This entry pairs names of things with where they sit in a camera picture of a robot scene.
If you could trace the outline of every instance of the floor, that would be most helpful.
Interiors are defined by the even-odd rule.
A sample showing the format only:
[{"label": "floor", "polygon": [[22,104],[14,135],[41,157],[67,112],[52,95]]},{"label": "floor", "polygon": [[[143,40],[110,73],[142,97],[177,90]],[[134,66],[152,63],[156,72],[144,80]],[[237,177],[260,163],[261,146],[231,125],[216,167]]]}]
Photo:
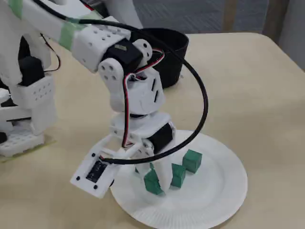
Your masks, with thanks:
[{"label": "floor", "polygon": [[[166,27],[184,33],[223,30],[226,0],[134,0],[144,27]],[[261,31],[268,0],[239,0],[234,31]]]}]

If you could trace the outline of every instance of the white robotic arm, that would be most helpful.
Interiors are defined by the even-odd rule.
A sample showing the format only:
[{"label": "white robotic arm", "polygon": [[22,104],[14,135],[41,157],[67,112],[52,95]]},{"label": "white robotic arm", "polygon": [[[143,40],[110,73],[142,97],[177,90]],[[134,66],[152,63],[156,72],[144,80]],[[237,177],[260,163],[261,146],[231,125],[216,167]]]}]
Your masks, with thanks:
[{"label": "white robotic arm", "polygon": [[[69,17],[97,17],[78,0],[42,1]],[[83,26],[63,21],[32,0],[0,0],[0,17],[0,79],[8,86],[15,104],[0,107],[0,132],[8,136],[8,140],[0,144],[0,154],[11,156],[42,144],[43,131],[55,122],[53,78],[49,73],[41,74],[31,65],[32,62],[41,63],[42,70],[50,65],[50,54],[39,40],[40,32],[70,50],[88,70],[99,72],[111,94],[111,107],[118,112],[111,121],[110,134],[87,154],[71,183],[102,198],[120,165],[104,163],[101,158],[145,158],[172,147],[175,128],[168,114],[158,112],[164,103],[159,73],[149,66],[137,72],[152,56],[153,50],[147,41],[131,43],[130,31],[116,27]],[[105,20],[116,21],[113,17]],[[31,52],[30,64],[24,67],[18,60],[22,36],[29,43]],[[2,94],[5,94],[3,100],[8,98],[7,92],[2,91]],[[7,122],[13,124],[5,130],[1,124]],[[24,131],[35,141],[22,144],[16,140],[18,132]],[[18,147],[9,144],[12,138]],[[112,140],[123,141],[124,147],[110,149],[108,144]],[[173,177],[169,158],[155,161],[154,167],[162,190],[167,191]],[[137,165],[137,169],[143,177],[149,164]]]}]

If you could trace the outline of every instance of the paper plate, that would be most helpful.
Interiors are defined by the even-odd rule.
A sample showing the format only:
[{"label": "paper plate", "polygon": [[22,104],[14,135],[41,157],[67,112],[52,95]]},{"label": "paper plate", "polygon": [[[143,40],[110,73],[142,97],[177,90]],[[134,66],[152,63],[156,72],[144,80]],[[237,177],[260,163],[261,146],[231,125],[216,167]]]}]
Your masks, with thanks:
[{"label": "paper plate", "polygon": [[[176,143],[190,134],[178,130]],[[248,189],[243,164],[225,145],[202,134],[171,155],[172,162],[182,165],[188,149],[201,153],[202,163],[196,174],[187,172],[181,189],[171,187],[159,196],[149,193],[134,165],[126,165],[111,187],[117,203],[137,221],[157,229],[208,229],[232,217]]]}]

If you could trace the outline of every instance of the small green block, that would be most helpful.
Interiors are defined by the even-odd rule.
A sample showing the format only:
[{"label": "small green block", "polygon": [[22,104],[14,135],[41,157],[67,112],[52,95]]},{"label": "small green block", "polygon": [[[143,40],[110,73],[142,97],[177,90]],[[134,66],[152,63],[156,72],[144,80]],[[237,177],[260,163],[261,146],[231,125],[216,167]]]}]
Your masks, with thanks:
[{"label": "small green block", "polygon": [[183,157],[183,166],[190,172],[196,173],[201,165],[202,154],[188,150]]},{"label": "small green block", "polygon": [[152,169],[148,174],[146,174],[146,176],[144,177],[144,182],[147,191],[156,195],[163,193],[159,184],[158,176],[154,169]]},{"label": "small green block", "polygon": [[185,167],[172,164],[172,169],[173,169],[173,179],[171,185],[175,187],[182,187],[186,174]]}]

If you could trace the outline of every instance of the beige table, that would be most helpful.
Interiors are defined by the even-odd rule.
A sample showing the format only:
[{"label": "beige table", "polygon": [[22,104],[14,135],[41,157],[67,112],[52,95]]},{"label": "beige table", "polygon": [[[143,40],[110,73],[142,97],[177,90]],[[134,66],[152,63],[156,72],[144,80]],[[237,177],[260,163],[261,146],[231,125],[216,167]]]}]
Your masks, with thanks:
[{"label": "beige table", "polygon": [[[305,74],[268,38],[257,34],[191,35],[187,59],[207,87],[203,133],[231,148],[249,176],[248,197],[222,229],[305,226]],[[97,199],[69,183],[88,150],[108,133],[109,95],[55,46],[62,68],[56,143],[0,164],[1,229],[146,229],[108,192]],[[193,129],[202,98],[191,75],[166,90],[164,110],[179,129]]]}]

